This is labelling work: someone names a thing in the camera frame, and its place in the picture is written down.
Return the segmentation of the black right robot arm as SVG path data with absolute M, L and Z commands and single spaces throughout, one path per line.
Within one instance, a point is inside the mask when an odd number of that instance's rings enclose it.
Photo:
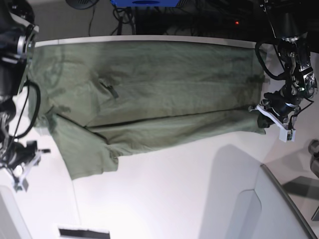
M 34 154 L 16 142 L 18 135 L 9 134 L 9 123 L 16 107 L 13 97 L 25 86 L 37 88 L 28 80 L 39 27 L 31 5 L 25 0 L 0 2 L 0 166 L 15 169 L 27 163 Z

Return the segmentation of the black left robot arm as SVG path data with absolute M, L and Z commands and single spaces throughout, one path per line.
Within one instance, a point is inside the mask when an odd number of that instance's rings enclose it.
M 273 80 L 284 81 L 282 88 L 265 93 L 261 102 L 263 109 L 280 123 L 293 128 L 293 120 L 302 112 L 302 100 L 311 101 L 318 89 L 311 65 L 311 52 L 307 43 L 305 6 L 300 0 L 262 0 L 263 9 L 270 24 L 276 44 L 273 45 L 284 71 L 272 74 L 260 55 L 262 40 L 255 45 L 255 54 L 265 73 Z

